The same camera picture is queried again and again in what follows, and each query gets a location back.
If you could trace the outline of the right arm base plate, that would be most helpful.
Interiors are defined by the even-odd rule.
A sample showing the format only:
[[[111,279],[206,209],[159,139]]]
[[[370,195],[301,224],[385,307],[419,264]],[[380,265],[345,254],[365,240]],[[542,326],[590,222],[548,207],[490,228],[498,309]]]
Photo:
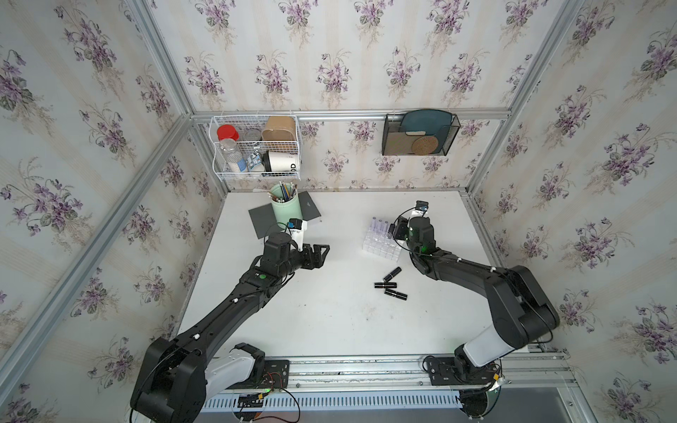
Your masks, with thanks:
[[[490,363],[483,368],[464,368],[454,357],[428,355],[421,365],[432,386],[491,386],[500,379],[500,366]]]

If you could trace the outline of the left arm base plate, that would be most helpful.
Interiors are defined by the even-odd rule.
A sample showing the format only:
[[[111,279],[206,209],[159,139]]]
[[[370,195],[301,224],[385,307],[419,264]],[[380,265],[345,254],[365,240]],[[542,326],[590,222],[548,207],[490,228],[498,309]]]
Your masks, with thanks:
[[[244,382],[238,382],[229,387],[230,390],[249,389],[287,389],[289,380],[290,361],[264,360],[256,364],[250,377]]]

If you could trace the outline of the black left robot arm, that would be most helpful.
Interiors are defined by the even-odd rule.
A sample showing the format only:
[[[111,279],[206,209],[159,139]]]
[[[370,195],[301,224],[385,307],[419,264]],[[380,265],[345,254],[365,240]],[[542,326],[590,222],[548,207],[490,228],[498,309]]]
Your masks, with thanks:
[[[241,345],[218,366],[213,357],[296,271],[321,268],[329,251],[327,244],[299,245],[290,234],[271,235],[262,255],[216,308],[187,331],[149,345],[130,397],[132,411],[154,422],[192,422],[211,394],[250,379],[263,352]]]

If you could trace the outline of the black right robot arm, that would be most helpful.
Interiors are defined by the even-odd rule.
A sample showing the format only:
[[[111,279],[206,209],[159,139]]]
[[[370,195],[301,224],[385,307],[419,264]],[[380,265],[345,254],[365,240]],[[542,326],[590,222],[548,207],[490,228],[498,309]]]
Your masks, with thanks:
[[[451,373],[461,384],[484,384],[495,362],[552,336],[560,317],[539,282],[525,266],[479,264],[437,247],[429,217],[398,217],[389,230],[409,253],[414,268],[432,280],[448,282],[487,300],[492,324],[454,352]]]

